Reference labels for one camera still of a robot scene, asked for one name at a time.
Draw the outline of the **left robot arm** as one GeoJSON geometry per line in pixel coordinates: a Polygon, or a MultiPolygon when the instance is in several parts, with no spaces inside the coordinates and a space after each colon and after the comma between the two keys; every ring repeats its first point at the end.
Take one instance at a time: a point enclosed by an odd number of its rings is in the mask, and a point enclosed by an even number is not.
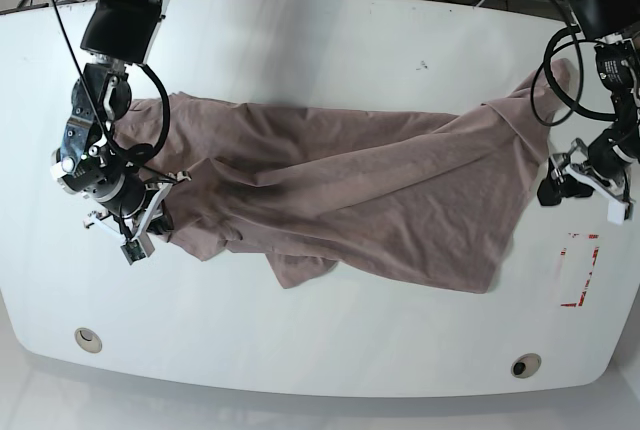
{"type": "Polygon", "coordinates": [[[598,193],[608,202],[609,221],[621,225],[632,216],[629,168],[639,160],[639,0],[565,2],[575,22],[551,38],[539,71],[549,75],[552,57],[566,46],[593,45],[596,73],[611,94],[613,111],[590,111],[558,83],[550,85],[572,112],[608,126],[590,144],[576,138],[568,151],[549,157],[537,198],[551,207],[598,193]]]}

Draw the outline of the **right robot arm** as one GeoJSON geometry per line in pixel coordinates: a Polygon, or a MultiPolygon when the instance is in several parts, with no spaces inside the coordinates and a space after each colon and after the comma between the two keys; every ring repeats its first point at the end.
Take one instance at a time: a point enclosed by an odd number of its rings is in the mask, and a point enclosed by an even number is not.
{"type": "Polygon", "coordinates": [[[150,237],[172,230],[164,200],[186,172],[164,173],[150,162],[165,146],[170,130],[168,93],[147,58],[169,0],[97,0],[81,48],[93,61],[78,66],[72,110],[63,138],[52,154],[51,173],[65,191],[100,205],[84,221],[112,234],[128,261],[149,257],[150,237]],[[139,67],[160,96],[161,125],[153,143],[122,147],[115,124],[129,111],[132,92],[127,69],[139,67]]]}

